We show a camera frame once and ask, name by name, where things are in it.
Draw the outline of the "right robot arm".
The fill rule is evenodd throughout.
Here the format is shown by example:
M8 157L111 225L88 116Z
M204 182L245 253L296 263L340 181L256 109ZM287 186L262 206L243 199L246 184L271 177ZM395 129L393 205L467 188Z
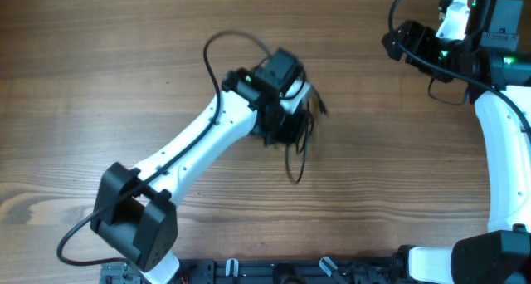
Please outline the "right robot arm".
M517 50L523 0L439 0L437 29L406 21L382 37L387 54L433 81L462 80L475 108L490 177L487 231L451 247L402 246L410 283L530 280L530 57Z

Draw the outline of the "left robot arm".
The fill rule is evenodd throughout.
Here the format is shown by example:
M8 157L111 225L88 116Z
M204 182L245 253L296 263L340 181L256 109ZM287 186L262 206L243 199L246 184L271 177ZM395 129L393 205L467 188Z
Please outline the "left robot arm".
M220 94L175 139L132 169L111 165L100 181L90 228L148 283L168 283L180 262L177 208L229 146L253 134L265 145L297 143L313 86L296 56L278 49L263 66L227 73Z

